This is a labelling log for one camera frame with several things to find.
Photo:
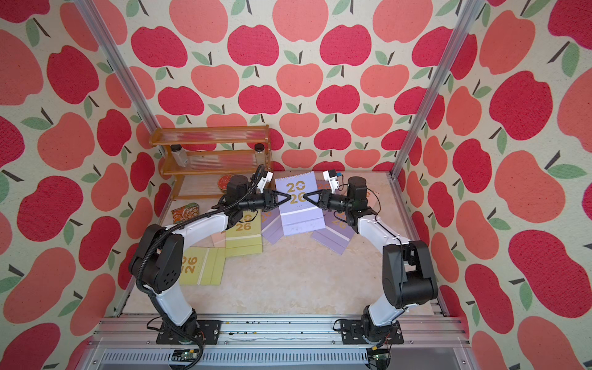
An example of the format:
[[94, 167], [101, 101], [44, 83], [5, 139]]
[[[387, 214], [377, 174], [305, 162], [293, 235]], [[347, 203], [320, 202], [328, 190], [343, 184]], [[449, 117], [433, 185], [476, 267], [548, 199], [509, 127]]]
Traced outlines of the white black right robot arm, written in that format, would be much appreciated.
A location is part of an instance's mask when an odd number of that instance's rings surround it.
[[325, 171], [323, 176], [330, 188], [307, 193], [305, 200], [323, 211], [344, 214], [345, 223], [382, 252], [383, 294], [361, 317], [363, 338], [380, 342], [409, 306], [437, 298], [439, 288], [428, 246], [397, 234], [382, 222], [379, 212], [368, 205], [365, 178], [350, 177], [342, 195], [337, 193], [337, 172]]

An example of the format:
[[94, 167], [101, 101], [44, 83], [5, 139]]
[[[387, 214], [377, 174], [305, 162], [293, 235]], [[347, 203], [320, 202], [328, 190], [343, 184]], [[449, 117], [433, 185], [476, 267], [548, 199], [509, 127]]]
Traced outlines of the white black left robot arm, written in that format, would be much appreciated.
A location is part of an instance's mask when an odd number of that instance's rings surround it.
[[171, 331], [182, 342], [199, 339], [197, 314], [180, 289], [186, 250], [195, 243], [233, 228], [245, 211], [268, 212], [291, 200], [291, 195], [268, 187], [272, 173], [257, 171], [252, 177], [234, 175], [226, 193], [212, 209], [170, 226], [152, 224], [140, 239], [129, 263], [137, 289], [148, 296], [163, 321], [160, 332]]

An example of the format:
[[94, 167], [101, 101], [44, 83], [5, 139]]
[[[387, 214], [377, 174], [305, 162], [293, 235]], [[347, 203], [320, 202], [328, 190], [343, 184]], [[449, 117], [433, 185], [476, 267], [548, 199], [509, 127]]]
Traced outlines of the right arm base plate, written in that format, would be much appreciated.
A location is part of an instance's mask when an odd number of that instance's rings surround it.
[[341, 335], [344, 345], [402, 345], [405, 342], [399, 322], [378, 327], [366, 319], [339, 319], [333, 330]]

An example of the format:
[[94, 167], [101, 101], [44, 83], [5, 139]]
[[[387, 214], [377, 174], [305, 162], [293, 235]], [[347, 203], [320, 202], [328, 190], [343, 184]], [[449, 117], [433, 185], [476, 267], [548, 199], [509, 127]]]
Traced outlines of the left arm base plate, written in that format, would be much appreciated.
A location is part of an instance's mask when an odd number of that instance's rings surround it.
[[158, 345], [195, 345], [198, 341], [203, 345], [216, 345], [221, 324], [219, 320], [189, 320], [182, 327], [174, 329], [163, 323], [158, 330], [156, 343]]

